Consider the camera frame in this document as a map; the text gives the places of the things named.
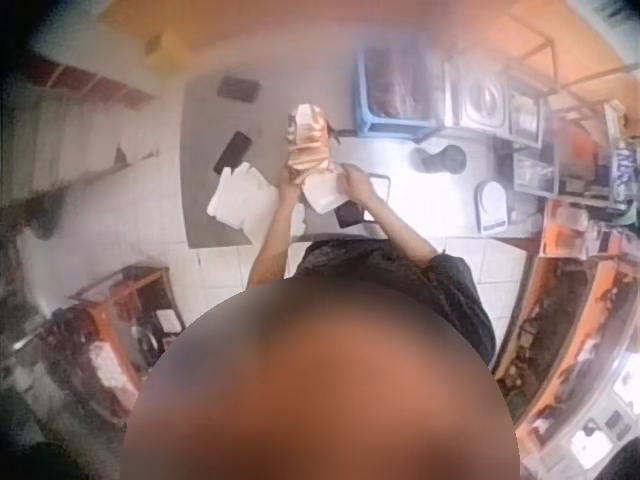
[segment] stack of paper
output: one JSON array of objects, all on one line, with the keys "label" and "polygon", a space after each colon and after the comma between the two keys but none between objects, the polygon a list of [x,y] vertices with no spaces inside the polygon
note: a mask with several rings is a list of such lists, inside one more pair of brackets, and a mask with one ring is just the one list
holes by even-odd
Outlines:
[{"label": "stack of paper", "polygon": [[[207,213],[219,222],[242,229],[254,245],[262,245],[278,208],[278,189],[255,168],[243,163],[222,171]],[[291,219],[291,236],[304,233],[304,206],[298,203]]]}]

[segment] counter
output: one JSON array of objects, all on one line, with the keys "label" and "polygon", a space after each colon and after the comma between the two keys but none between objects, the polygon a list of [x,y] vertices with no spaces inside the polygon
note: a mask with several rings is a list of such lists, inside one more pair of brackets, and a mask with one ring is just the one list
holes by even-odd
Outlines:
[{"label": "counter", "polygon": [[[321,106],[336,129],[353,129],[352,79],[355,50],[316,58],[276,58],[234,74],[261,83],[253,104],[216,95],[223,72],[194,79],[186,88],[180,144],[183,213],[190,248],[248,245],[237,231],[209,217],[206,207],[218,184],[213,166],[236,130],[253,139],[245,161],[271,183],[287,158],[286,126],[289,112],[300,103]],[[344,138],[332,145],[337,162],[349,162],[391,179],[389,204],[424,237],[477,237],[475,188],[495,175],[491,137],[461,129],[445,130],[422,147],[435,153],[453,143],[467,154],[461,175],[420,172],[416,145],[395,139]],[[534,202],[525,198],[525,203]],[[383,237],[375,224],[341,230],[330,212],[318,215],[306,208],[306,233],[301,241],[336,236]],[[524,226],[510,226],[501,236],[530,236]]]}]

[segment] wall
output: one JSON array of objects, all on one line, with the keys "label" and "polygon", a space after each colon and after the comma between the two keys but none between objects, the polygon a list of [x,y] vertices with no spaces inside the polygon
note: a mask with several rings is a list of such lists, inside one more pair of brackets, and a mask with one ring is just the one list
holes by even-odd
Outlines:
[{"label": "wall", "polygon": [[34,36],[31,47],[59,63],[158,93],[163,81],[144,64],[144,42],[98,22],[99,3],[79,0],[60,5]]}]

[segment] kitchen equipment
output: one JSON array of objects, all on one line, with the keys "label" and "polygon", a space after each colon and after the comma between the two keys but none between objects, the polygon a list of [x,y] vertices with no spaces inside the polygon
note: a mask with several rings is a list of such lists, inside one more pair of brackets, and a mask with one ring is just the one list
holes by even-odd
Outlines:
[{"label": "kitchen equipment", "polygon": [[555,195],[559,183],[557,165],[543,160],[540,154],[531,150],[513,155],[514,190],[542,197]]},{"label": "kitchen equipment", "polygon": [[507,229],[507,193],[495,181],[481,183],[476,189],[478,229],[482,235],[492,235]]},{"label": "kitchen equipment", "polygon": [[519,79],[509,77],[508,139],[521,145],[540,148],[542,143],[544,102],[541,94]]},{"label": "kitchen equipment", "polygon": [[507,86],[488,65],[453,64],[446,68],[450,126],[466,127],[506,136]]},{"label": "kitchen equipment", "polygon": [[457,145],[447,145],[438,153],[420,159],[427,173],[449,172],[459,175],[467,168],[467,154]]},{"label": "kitchen equipment", "polygon": [[358,53],[354,88],[358,135],[423,139],[444,115],[444,67],[417,35],[385,35]]}]

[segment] paper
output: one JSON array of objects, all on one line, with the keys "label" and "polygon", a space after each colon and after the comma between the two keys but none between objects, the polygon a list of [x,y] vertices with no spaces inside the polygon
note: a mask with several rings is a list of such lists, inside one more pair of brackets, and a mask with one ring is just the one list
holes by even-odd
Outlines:
[{"label": "paper", "polygon": [[176,312],[173,309],[168,310],[156,310],[158,321],[162,325],[162,330],[165,333],[180,333],[182,332],[182,325],[176,316]]},{"label": "paper", "polygon": [[302,187],[309,205],[323,215],[339,207],[349,198],[338,190],[338,173],[314,173],[309,175]]},{"label": "paper", "polygon": [[[242,229],[252,244],[261,246],[277,208],[278,189],[245,162],[233,172],[229,167],[223,169],[207,213],[225,225]],[[291,235],[302,235],[304,229],[304,206],[297,204],[291,217]]]}]

